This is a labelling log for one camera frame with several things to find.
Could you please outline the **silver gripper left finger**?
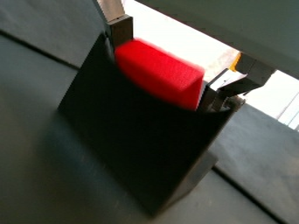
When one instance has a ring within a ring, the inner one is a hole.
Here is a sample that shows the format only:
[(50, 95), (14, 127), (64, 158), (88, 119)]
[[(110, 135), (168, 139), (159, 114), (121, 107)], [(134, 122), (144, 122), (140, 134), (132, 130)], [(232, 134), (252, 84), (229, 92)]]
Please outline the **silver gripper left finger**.
[(92, 0), (104, 22), (109, 54), (133, 39), (133, 18), (125, 14), (121, 0)]

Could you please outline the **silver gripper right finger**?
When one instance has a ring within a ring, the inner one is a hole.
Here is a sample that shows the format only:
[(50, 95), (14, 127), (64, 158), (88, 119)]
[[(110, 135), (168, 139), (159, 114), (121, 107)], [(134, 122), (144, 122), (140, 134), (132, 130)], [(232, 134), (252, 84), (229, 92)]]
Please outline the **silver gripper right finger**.
[(225, 68), (205, 85), (197, 110), (201, 112), (236, 111), (244, 104), (244, 95), (263, 87), (276, 71), (275, 68), (244, 53), (236, 72)]

